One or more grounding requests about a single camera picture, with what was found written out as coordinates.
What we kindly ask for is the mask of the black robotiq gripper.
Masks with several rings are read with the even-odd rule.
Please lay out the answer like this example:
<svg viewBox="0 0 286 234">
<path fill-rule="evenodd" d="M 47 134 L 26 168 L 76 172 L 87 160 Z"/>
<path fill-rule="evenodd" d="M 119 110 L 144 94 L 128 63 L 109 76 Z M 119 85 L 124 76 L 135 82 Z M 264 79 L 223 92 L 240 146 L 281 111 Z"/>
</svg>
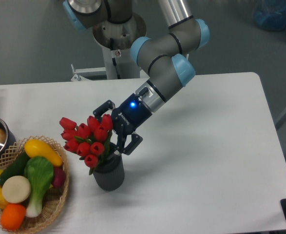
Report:
<svg viewBox="0 0 286 234">
<path fill-rule="evenodd" d="M 139 100 L 136 94 L 131 94 L 121 105 L 115 108 L 111 100 L 107 100 L 93 111 L 94 117 L 101 122 L 102 116 L 108 110 L 112 111 L 113 130 L 116 134 L 131 134 L 131 141 L 125 145 L 126 138 L 119 137 L 117 143 L 110 141 L 109 154 L 107 159 L 122 154 L 130 155 L 137 146 L 143 141 L 143 138 L 134 132 L 142 123 L 152 116 L 151 111 Z"/>
</svg>

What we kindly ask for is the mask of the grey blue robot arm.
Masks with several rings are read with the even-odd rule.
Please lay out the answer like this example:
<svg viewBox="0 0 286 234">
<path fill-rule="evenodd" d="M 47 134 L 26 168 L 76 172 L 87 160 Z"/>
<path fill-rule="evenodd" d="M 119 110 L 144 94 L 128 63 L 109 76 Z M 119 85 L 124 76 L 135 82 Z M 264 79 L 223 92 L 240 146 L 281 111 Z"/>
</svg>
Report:
<svg viewBox="0 0 286 234">
<path fill-rule="evenodd" d="M 117 143 L 113 154 L 129 155 L 142 137 L 135 131 L 162 105 L 195 76 L 186 55 L 204 46 L 210 31 L 201 19 L 195 19 L 184 0 L 161 0 L 159 6 L 169 33 L 152 40 L 146 24 L 133 12 L 130 0 L 66 0 L 65 12 L 75 28 L 92 28 L 102 48 L 107 79 L 138 78 L 148 75 L 134 94 L 119 107 L 107 101 L 94 110 L 94 116 L 112 111 Z"/>
</svg>

